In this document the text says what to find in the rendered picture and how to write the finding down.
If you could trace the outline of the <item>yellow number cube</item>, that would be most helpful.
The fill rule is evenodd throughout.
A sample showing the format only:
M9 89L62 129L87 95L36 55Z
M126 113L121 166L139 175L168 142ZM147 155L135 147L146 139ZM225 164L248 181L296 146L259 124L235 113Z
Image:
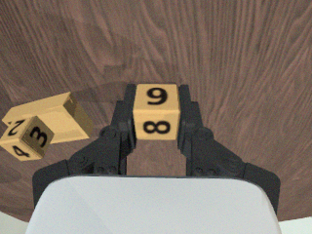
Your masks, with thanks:
M43 159L54 135L38 116L32 116L13 121L0 146L21 161Z
M133 110L136 138L177 139L180 112L178 85L138 84Z

